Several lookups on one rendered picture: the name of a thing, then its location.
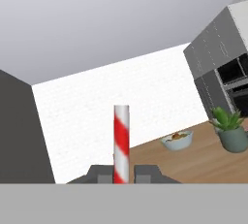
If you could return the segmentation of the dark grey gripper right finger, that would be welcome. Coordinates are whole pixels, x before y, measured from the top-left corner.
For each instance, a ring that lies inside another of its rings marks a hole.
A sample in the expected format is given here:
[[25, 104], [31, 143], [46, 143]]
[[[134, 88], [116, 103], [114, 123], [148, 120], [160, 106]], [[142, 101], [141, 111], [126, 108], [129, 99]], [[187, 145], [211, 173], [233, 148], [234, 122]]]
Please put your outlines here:
[[177, 180], [164, 176], [157, 165], [135, 165], [134, 183], [177, 183]]

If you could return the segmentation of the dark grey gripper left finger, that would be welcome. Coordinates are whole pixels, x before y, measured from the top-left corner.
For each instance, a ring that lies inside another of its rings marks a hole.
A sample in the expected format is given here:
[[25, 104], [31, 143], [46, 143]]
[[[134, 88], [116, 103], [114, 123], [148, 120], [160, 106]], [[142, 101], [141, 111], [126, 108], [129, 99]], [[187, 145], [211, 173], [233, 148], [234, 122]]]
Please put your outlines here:
[[72, 183], [113, 183], [113, 166], [92, 165], [86, 175], [73, 179]]

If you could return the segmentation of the red and white striped straw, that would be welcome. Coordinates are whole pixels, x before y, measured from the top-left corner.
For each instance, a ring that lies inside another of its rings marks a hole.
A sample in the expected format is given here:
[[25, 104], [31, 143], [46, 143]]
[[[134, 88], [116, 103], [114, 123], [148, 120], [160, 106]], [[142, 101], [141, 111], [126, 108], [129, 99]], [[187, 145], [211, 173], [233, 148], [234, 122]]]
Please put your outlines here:
[[129, 152], [130, 152], [130, 114], [127, 105], [114, 107], [114, 182], [129, 182]]

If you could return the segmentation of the white bowl with food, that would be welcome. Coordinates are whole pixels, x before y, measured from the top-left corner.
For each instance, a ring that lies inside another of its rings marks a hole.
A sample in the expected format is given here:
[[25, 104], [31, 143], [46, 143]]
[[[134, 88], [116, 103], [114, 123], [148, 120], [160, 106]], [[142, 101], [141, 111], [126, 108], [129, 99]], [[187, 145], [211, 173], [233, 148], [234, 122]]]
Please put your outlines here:
[[192, 139], [192, 131], [180, 131], [162, 138], [161, 142], [168, 150], [176, 151], [188, 147]]

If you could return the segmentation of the green plant in grey pot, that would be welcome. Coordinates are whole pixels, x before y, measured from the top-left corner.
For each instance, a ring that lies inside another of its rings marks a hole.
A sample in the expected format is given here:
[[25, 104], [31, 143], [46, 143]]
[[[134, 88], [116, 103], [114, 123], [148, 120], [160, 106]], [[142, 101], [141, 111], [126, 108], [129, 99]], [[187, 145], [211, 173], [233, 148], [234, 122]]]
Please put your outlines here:
[[240, 153], [248, 149], [248, 135], [241, 126], [244, 119], [240, 111], [226, 112], [221, 107], [211, 110], [213, 118], [209, 123], [217, 130], [223, 148], [231, 153]]

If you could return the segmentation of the grey cupboard run with oven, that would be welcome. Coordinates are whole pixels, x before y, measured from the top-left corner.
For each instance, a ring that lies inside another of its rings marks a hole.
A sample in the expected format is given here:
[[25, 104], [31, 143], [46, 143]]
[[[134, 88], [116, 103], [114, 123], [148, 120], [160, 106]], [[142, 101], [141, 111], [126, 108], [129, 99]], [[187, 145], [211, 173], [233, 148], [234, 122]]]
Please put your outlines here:
[[183, 52], [207, 117], [216, 107], [234, 112], [218, 69], [248, 53], [248, 0], [225, 7]]

